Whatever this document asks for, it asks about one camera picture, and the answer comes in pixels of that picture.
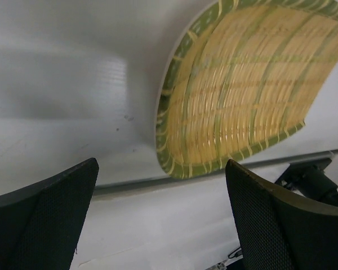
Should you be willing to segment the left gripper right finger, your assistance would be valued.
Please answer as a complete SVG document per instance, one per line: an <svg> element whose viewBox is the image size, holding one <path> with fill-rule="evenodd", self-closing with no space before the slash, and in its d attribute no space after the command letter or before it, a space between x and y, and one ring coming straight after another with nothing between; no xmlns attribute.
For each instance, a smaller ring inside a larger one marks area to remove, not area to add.
<svg viewBox="0 0 338 270"><path fill-rule="evenodd" d="M226 186L244 269L338 269L338 207L229 160Z"/></svg>

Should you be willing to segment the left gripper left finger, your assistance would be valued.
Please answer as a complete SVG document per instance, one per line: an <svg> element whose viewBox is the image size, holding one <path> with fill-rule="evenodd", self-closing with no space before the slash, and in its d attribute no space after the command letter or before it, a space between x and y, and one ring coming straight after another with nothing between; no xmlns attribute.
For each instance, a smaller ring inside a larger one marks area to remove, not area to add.
<svg viewBox="0 0 338 270"><path fill-rule="evenodd" d="M69 269L99 165L85 160L0 196L0 269Z"/></svg>

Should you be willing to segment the bamboo woven tray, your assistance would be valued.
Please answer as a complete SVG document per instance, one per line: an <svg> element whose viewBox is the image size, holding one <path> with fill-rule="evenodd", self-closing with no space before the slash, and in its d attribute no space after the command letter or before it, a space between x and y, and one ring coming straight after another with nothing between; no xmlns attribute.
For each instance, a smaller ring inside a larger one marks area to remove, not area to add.
<svg viewBox="0 0 338 270"><path fill-rule="evenodd" d="M168 63L155 128L162 170L203 176L290 137L337 62L338 1L214 2Z"/></svg>

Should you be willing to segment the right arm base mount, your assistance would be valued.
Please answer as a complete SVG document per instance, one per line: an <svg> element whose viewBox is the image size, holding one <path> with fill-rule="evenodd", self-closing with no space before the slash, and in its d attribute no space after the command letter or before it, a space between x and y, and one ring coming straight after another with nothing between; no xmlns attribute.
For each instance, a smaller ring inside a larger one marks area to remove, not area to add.
<svg viewBox="0 0 338 270"><path fill-rule="evenodd" d="M293 163L275 181L275 184L321 203L338 207L338 185L331 181L324 170L331 164L330 158Z"/></svg>

